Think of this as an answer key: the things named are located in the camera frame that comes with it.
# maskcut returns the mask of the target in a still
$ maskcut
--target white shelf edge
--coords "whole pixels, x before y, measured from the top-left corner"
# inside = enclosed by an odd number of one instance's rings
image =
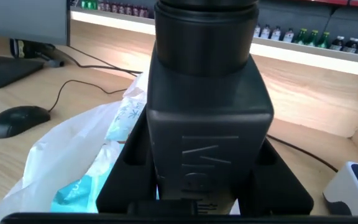
[[[71,19],[155,35],[154,20],[152,19],[111,12],[89,11],[77,7],[71,8]],[[358,75],[358,55],[356,54],[261,38],[253,39],[250,53],[252,55]]]

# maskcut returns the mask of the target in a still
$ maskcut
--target sticker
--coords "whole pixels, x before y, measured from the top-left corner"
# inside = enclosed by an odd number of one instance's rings
[[[342,46],[338,46],[338,45],[333,45],[333,44],[332,44],[332,45],[330,46],[330,49],[331,49],[331,50],[339,50],[339,51],[340,51],[340,50],[342,49]]]

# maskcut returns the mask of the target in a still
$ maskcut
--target black device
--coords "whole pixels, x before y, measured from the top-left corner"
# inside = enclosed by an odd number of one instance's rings
[[[8,109],[0,113],[0,139],[16,136],[49,120],[49,112],[38,106]]]
[[[14,39],[68,45],[70,3],[0,1],[0,35]],[[43,62],[0,57],[0,88],[40,70]]]
[[[309,217],[313,199],[266,140],[273,106],[249,55],[257,3],[157,1],[147,106],[99,214],[17,213],[1,223],[358,223]],[[227,216],[236,199],[241,216]]]
[[[9,46],[14,58],[41,58],[49,67],[58,68],[64,66],[64,61],[55,59],[51,52],[55,50],[52,44],[38,43],[28,40],[10,39]]]

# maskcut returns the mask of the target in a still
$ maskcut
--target computer monitor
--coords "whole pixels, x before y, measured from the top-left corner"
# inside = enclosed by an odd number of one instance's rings
[[[0,0],[0,35],[69,45],[69,0]],[[40,70],[43,62],[0,57],[0,88]]]

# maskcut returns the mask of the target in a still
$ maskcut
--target teal package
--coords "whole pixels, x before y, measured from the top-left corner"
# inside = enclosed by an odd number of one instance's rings
[[[119,145],[120,151],[123,147],[123,144]],[[80,180],[60,189],[52,201],[50,211],[97,213],[96,199],[114,167],[114,162],[110,164],[109,169],[103,174],[95,177],[84,175]]]

